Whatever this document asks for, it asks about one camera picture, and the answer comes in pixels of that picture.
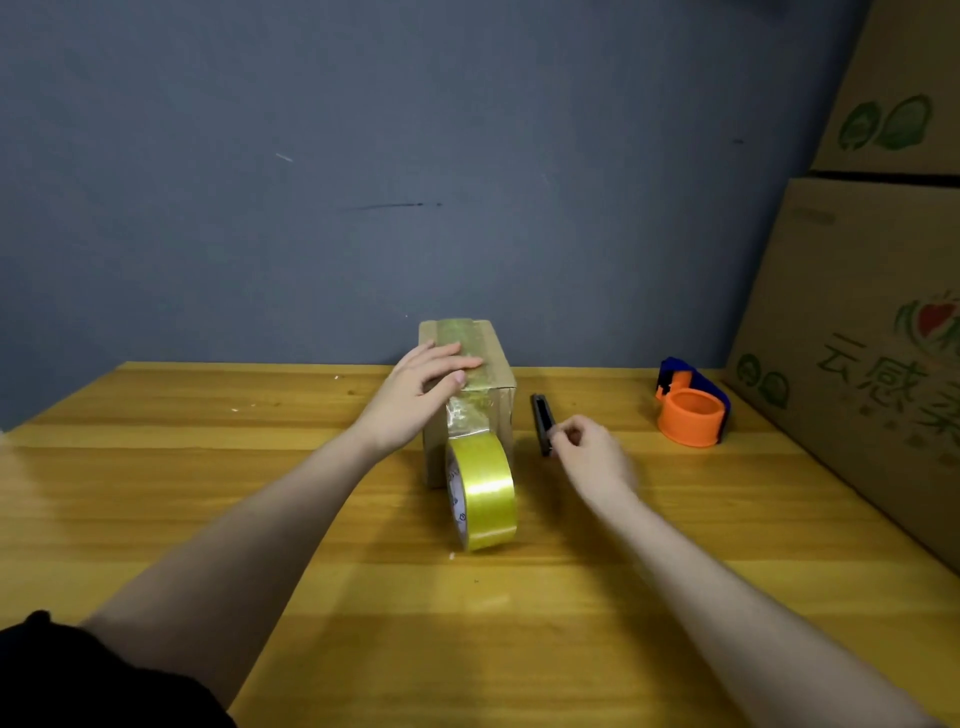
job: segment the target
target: wooden tabletop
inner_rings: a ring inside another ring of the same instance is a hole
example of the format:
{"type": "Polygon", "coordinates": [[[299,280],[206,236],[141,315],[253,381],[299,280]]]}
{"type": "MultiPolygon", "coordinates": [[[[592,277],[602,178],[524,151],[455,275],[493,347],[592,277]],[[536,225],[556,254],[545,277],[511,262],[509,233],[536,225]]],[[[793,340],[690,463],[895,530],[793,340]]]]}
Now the wooden tabletop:
{"type": "MultiPolygon", "coordinates": [[[[3,436],[0,626],[82,618],[348,426],[387,371],[127,364],[3,436]]],[[[540,458],[534,392],[609,427],[691,539],[960,725],[960,579],[742,400],[728,440],[697,450],[656,431],[649,370],[516,379],[516,541],[463,553],[420,443],[385,460],[317,551],[231,711],[241,726],[743,724],[540,458]]]]}

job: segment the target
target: left hand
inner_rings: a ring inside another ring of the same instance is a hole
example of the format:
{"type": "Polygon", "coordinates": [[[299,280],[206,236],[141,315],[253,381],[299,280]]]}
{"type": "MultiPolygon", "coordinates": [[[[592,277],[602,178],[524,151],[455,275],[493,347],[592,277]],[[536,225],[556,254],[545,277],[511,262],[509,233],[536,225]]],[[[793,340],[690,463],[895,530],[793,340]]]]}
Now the left hand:
{"type": "Polygon", "coordinates": [[[420,344],[400,359],[354,424],[374,448],[386,457],[413,440],[434,412],[457,394],[467,381],[464,369],[483,364],[479,356],[457,356],[460,344],[435,347],[420,344]],[[442,376],[429,392],[424,385],[442,376]]]}

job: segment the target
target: blue tape dispenser handle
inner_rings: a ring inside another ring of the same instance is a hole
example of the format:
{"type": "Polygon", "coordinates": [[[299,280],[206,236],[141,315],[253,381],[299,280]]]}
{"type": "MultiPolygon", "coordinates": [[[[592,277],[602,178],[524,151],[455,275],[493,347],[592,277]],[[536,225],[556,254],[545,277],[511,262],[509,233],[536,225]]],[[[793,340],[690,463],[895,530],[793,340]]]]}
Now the blue tape dispenser handle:
{"type": "Polygon", "coordinates": [[[682,359],[675,356],[668,356],[660,363],[660,374],[657,376],[657,389],[667,394],[670,391],[670,385],[673,382],[673,375],[677,372],[691,372],[690,389],[699,389],[713,395],[723,402],[724,415],[720,422],[720,429],[717,432],[717,442],[723,442],[724,435],[727,433],[727,423],[730,421],[731,402],[727,394],[716,384],[707,379],[697,371],[696,367],[691,367],[682,359]]]}

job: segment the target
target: black sleeve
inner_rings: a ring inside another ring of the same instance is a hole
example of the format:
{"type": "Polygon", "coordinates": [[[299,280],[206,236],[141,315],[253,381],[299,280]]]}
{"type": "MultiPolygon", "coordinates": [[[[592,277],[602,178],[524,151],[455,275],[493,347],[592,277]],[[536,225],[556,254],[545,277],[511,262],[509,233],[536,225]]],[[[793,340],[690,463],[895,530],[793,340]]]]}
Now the black sleeve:
{"type": "Polygon", "coordinates": [[[47,612],[0,631],[0,716],[4,726],[236,728],[196,680],[129,665],[47,612]]]}

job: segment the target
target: clear packing tape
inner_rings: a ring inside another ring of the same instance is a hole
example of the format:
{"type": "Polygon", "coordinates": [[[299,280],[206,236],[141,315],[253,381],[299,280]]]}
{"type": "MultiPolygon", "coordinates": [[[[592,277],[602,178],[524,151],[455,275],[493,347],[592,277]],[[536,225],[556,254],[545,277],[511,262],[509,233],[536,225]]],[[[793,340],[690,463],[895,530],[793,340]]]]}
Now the clear packing tape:
{"type": "MultiPolygon", "coordinates": [[[[437,346],[460,342],[461,356],[483,356],[483,334],[473,319],[443,319],[437,322],[437,346]]],[[[487,367],[467,369],[467,383],[446,404],[446,432],[453,440],[478,432],[490,432],[490,378],[487,367]]]]}
{"type": "MultiPolygon", "coordinates": [[[[483,333],[472,319],[437,322],[437,345],[461,344],[461,355],[483,356],[483,333]]],[[[446,406],[447,490],[464,548],[497,546],[516,534],[514,479],[491,428],[486,366],[467,370],[467,383],[446,406]]]]}

